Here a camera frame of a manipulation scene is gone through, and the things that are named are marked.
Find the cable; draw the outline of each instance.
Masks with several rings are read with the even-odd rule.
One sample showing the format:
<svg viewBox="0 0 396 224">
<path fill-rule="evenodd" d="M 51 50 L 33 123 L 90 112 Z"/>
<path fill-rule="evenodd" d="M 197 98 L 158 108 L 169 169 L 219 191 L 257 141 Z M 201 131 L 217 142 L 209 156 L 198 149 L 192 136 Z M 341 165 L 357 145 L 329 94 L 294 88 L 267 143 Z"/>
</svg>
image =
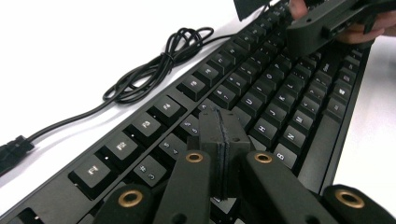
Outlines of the cable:
<svg viewBox="0 0 396 224">
<path fill-rule="evenodd" d="M 193 58 L 204 46 L 219 39 L 233 36 L 223 35 L 206 41 L 213 33 L 214 30 L 210 27 L 204 27 L 198 30 L 190 28 L 179 29 L 168 38 L 163 53 L 150 62 L 129 71 L 121 77 L 116 84 L 110 87 L 103 95 L 104 102 L 101 105 L 83 114 L 54 123 L 32 134 L 28 138 L 19 136 L 15 140 L 2 145 L 0 147 L 0 176 L 12 169 L 24 158 L 26 152 L 35 147 L 32 142 L 38 137 L 66 124 L 85 119 L 113 102 L 126 105 L 142 100 L 171 73 L 174 67 Z M 146 80 L 141 85 L 135 85 L 137 81 L 144 78 L 146 78 Z"/>
</svg>

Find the black plug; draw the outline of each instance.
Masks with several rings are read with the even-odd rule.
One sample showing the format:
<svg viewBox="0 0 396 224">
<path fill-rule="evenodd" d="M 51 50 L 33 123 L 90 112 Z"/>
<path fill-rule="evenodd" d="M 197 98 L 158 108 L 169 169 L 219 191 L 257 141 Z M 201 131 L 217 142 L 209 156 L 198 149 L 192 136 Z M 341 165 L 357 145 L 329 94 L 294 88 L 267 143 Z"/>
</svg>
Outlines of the black plug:
<svg viewBox="0 0 396 224">
<path fill-rule="evenodd" d="M 17 165 L 24 158 L 26 152 L 34 147 L 22 135 L 14 141 L 0 146 L 0 176 Z"/>
</svg>

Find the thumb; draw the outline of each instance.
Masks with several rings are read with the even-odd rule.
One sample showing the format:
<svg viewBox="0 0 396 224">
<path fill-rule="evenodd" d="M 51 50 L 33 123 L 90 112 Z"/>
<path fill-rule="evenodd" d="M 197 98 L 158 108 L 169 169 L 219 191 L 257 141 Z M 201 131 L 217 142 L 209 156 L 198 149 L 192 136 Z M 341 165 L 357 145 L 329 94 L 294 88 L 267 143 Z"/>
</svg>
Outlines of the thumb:
<svg viewBox="0 0 396 224">
<path fill-rule="evenodd" d="M 308 13 L 308 8 L 306 8 L 306 4 L 304 0 L 290 0 L 289 9 L 291 16 L 298 20 L 303 17 L 306 13 Z"/>
</svg>

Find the spacebar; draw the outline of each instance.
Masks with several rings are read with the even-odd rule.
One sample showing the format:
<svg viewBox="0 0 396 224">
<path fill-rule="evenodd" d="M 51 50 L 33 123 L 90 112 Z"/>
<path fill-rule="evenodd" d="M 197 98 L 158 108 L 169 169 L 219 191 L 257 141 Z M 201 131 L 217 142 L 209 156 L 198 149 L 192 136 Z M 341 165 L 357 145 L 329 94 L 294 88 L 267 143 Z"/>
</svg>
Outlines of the spacebar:
<svg viewBox="0 0 396 224">
<path fill-rule="evenodd" d="M 323 116 L 298 175 L 300 182 L 315 193 L 320 192 L 340 126 L 328 115 Z"/>
</svg>

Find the black keyboard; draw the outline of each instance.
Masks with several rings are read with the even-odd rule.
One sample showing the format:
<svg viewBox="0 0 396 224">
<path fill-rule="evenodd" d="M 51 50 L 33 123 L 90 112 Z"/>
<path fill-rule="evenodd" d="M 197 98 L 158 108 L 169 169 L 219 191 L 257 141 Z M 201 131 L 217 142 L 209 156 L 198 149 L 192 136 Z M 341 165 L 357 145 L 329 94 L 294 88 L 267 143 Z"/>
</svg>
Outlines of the black keyboard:
<svg viewBox="0 0 396 224">
<path fill-rule="evenodd" d="M 295 58 L 286 1 L 141 106 L 6 212 L 1 223 L 91 223 L 115 189 L 164 186 L 198 114 L 232 111 L 257 150 L 267 150 L 315 193 L 332 183 L 370 50 L 332 42 Z M 238 199 L 210 199 L 211 220 L 234 222 Z"/>
</svg>

